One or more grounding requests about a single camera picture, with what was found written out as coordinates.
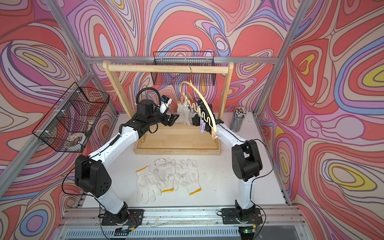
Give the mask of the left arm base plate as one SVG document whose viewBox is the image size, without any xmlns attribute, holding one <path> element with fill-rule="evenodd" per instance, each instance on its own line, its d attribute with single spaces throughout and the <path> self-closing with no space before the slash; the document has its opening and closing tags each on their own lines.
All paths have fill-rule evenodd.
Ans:
<svg viewBox="0 0 384 240">
<path fill-rule="evenodd" d="M 106 211 L 102 216 L 102 226 L 140 226 L 143 222 L 144 209 L 122 209 L 114 215 Z"/>
</svg>

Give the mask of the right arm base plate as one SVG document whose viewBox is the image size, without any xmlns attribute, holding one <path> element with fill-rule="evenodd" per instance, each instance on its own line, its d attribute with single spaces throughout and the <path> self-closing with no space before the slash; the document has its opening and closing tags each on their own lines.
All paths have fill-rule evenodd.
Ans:
<svg viewBox="0 0 384 240">
<path fill-rule="evenodd" d="M 225 225 L 251 224 L 258 226 L 263 223 L 260 209 L 255 206 L 247 210 L 240 208 L 223 208 L 219 210 L 217 214 L 222 217 L 223 224 Z"/>
</svg>

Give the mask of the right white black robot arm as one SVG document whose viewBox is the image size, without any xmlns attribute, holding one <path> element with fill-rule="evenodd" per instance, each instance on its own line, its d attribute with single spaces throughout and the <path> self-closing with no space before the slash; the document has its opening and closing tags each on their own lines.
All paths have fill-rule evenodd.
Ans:
<svg viewBox="0 0 384 240">
<path fill-rule="evenodd" d="M 222 120 L 216 119 L 211 105 L 198 101 L 201 109 L 200 126 L 205 132 L 213 134 L 221 143 L 231 148 L 232 169 L 239 179 L 239 193 L 235 200 L 236 218 L 245 221 L 256 214 L 256 204 L 252 195 L 253 183 L 263 169 L 263 163 L 257 143 L 245 140 L 231 131 Z"/>
</svg>

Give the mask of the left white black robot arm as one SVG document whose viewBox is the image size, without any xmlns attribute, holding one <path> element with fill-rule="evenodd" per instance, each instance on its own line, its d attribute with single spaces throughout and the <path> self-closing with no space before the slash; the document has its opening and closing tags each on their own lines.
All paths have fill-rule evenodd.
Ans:
<svg viewBox="0 0 384 240">
<path fill-rule="evenodd" d="M 175 123 L 179 116 L 167 114 L 171 103 L 172 99 L 166 96 L 161 96 L 159 105 L 152 100 L 141 100 L 137 103 L 137 112 L 129 121 L 120 125 L 114 138 L 90 155 L 76 158 L 75 185 L 96 198 L 108 213 L 120 217 L 124 215 L 123 208 L 126 207 L 126 203 L 112 188 L 109 167 L 127 147 L 145 135 L 151 126 L 172 126 Z"/>
</svg>

